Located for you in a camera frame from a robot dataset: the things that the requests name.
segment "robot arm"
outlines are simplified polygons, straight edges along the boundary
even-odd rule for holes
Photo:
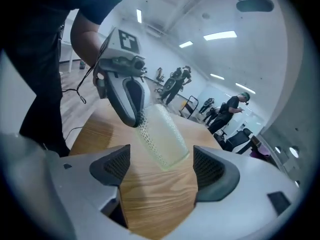
[[[100,99],[108,98],[120,119],[130,127],[139,125],[139,114],[150,100],[144,59],[137,37],[114,28],[102,44],[93,69],[93,83]]]

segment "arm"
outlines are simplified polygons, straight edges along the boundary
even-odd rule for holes
[[[74,19],[70,33],[71,45],[89,66],[96,63],[101,48],[98,29],[107,15],[121,1],[95,0],[81,7]]]
[[[238,107],[238,108],[229,107],[229,112],[232,114],[240,113],[242,111],[244,111],[244,110],[241,107]]]
[[[192,81],[192,80],[191,80],[191,77],[190,77],[190,78],[188,79],[188,81],[186,81],[185,83],[183,83],[183,85],[185,86],[185,85],[189,84],[191,81]]]
[[[99,27],[79,11],[70,33],[72,48],[90,67],[96,63],[101,47],[98,37]]]

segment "black pants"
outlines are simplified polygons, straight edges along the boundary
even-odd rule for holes
[[[209,106],[203,105],[202,108],[200,109],[199,113],[202,114],[202,113],[205,112],[208,108],[209,108]]]
[[[177,93],[180,91],[181,87],[182,86],[180,84],[175,84],[171,90],[165,91],[161,95],[161,100],[164,100],[169,95],[169,97],[166,99],[166,102],[165,102],[165,104],[168,105],[174,99]]]
[[[70,150],[62,133],[60,102],[61,98],[52,102],[48,98],[36,97],[23,120],[20,134],[60,157],[66,157]]]
[[[228,122],[221,119],[216,119],[208,128],[211,134],[214,134],[216,131],[220,130],[222,127],[226,126]]]
[[[211,122],[213,119],[215,119],[217,116],[218,116],[217,113],[211,113],[211,114],[207,115],[207,116],[203,119],[203,122],[205,122],[205,121],[210,117],[209,120],[208,120],[208,122],[206,122],[206,124],[209,125],[210,122]]]

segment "wooden table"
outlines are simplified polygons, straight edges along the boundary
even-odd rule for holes
[[[190,151],[174,169],[162,171],[141,145],[135,129],[126,126],[107,99],[101,100],[77,137],[70,155],[95,153],[131,144],[130,168],[120,186],[129,229],[149,239],[161,239],[193,210],[198,191],[193,170],[193,146],[220,149],[202,124],[172,114]]]

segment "white pole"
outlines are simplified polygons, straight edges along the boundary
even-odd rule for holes
[[[70,60],[69,60],[69,69],[68,69],[69,73],[71,73],[71,66],[72,66],[73,56],[74,56],[74,49],[72,49],[72,47],[71,47]]]

